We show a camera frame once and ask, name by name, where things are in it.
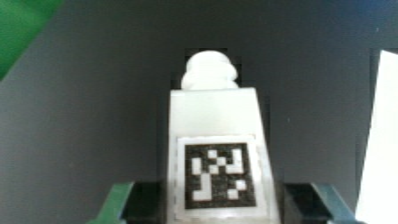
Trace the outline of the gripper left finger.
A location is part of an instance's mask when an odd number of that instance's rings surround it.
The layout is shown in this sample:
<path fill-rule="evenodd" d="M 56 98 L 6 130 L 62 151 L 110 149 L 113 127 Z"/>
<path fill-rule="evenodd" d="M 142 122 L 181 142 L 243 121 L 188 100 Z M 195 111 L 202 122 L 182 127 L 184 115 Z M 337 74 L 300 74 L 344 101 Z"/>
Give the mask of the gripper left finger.
<path fill-rule="evenodd" d="M 117 183 L 97 216 L 85 224 L 159 224 L 159 183 Z"/>

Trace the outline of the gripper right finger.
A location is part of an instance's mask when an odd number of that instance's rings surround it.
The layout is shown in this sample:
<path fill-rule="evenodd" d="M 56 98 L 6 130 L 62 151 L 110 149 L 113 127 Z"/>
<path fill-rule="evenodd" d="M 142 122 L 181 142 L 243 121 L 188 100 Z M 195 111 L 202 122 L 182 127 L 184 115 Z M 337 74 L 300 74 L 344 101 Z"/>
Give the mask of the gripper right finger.
<path fill-rule="evenodd" d="M 330 184 L 284 185 L 282 224 L 365 224 Z"/>

